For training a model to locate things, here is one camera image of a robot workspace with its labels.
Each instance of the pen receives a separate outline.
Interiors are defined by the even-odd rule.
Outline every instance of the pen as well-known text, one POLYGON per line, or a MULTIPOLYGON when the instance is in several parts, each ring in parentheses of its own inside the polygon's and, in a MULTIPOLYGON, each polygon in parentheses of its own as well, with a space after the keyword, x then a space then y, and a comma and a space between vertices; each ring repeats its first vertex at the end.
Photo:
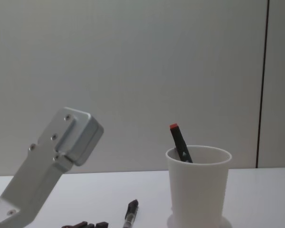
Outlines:
POLYGON ((175 142, 177 153, 179 154, 182 162, 192 162, 185 140, 181 135, 181 130, 177 123, 170 125, 170 131, 175 142))
POLYGON ((136 217, 137 210, 138 210, 138 201, 133 200, 128 205, 128 210, 124 217, 125 221, 124 221, 123 228, 132 228, 135 217, 136 217))

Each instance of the cup rim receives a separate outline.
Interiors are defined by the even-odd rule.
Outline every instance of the cup rim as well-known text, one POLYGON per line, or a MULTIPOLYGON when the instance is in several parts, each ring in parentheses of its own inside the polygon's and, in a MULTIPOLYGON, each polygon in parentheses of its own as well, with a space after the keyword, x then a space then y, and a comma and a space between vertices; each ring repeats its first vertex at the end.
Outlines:
POLYGON ((217 148, 217 147, 213 147, 213 146, 203 146, 203 145, 187 145, 187 147, 195 147, 195 148, 211 148, 211 149, 216 149, 216 150, 219 150, 219 151, 222 151, 224 153, 226 153, 229 158, 227 160, 224 160, 224 161, 221 161, 221 162, 215 162, 215 163, 189 163, 189 162, 184 162, 184 161, 180 161, 180 160, 177 160, 177 159, 174 159, 172 157, 170 157, 168 155, 168 153, 172 150, 175 150, 176 148, 170 148, 169 150, 167 150, 166 152, 166 157, 171 160, 171 161, 174 161, 174 162, 177 162, 177 163, 181 163, 183 165, 194 165, 194 166, 213 166, 213 165, 222 165, 222 164, 225 164, 225 163, 228 163, 229 161, 231 161, 232 159, 232 155, 231 153, 229 153, 228 151, 225 151, 221 148, 217 148))

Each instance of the marker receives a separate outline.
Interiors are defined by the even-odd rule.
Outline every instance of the marker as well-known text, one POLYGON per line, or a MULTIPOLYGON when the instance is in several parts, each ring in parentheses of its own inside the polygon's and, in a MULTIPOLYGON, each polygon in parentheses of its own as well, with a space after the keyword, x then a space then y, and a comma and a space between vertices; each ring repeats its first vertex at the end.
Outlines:
POLYGON ((175 142, 177 153, 182 162, 192 162, 185 140, 181 135, 181 130, 177 123, 170 125, 170 131, 175 142))
POLYGON ((132 228, 138 210, 138 201, 133 200, 128 205, 127 213, 124 217, 125 222, 123 228, 132 228))

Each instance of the plastic cup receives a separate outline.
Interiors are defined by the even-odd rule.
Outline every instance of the plastic cup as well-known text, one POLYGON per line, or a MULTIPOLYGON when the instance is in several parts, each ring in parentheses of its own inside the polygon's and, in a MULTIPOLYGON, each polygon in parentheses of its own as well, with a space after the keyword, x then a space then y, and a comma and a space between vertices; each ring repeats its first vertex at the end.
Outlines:
POLYGON ((166 152, 175 228, 218 228, 232 156, 209 146, 187 146, 193 163, 166 152))

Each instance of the pen tip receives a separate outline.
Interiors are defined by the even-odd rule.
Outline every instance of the pen tip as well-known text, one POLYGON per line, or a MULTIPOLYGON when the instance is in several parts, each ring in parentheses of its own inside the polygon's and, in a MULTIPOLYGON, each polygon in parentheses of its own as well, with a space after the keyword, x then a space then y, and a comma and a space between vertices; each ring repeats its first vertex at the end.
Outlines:
POLYGON ((177 123, 170 125, 170 129, 178 127, 177 123))

